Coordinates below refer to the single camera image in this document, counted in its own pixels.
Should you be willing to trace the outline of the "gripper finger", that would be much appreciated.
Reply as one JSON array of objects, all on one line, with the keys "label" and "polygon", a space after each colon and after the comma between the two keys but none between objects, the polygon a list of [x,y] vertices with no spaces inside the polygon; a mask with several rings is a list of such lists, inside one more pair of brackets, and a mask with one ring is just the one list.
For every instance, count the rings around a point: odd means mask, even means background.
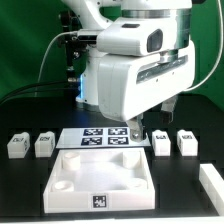
[{"label": "gripper finger", "polygon": [[164,124],[169,124],[173,121],[174,110],[176,107],[177,100],[178,96],[175,95],[162,103],[160,110],[160,118]]},{"label": "gripper finger", "polygon": [[145,127],[143,126],[142,120],[143,115],[140,114],[128,121],[130,138],[135,142],[141,142],[145,139]]}]

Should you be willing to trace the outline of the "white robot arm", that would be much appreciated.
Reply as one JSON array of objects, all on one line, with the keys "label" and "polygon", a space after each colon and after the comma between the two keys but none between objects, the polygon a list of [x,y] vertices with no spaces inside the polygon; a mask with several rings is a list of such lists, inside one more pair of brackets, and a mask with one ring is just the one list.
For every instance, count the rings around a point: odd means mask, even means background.
[{"label": "white robot arm", "polygon": [[160,103],[170,112],[193,84],[192,0],[62,0],[78,17],[87,44],[79,104],[144,139],[143,113]]}]

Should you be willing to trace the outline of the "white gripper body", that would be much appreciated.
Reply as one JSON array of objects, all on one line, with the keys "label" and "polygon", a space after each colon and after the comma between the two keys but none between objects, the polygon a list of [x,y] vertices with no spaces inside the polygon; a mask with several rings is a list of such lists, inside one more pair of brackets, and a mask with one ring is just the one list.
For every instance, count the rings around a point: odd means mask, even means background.
[{"label": "white gripper body", "polygon": [[105,55],[98,66],[98,103],[104,117],[127,121],[186,90],[195,77],[194,43],[178,58],[160,64],[160,55]]}]

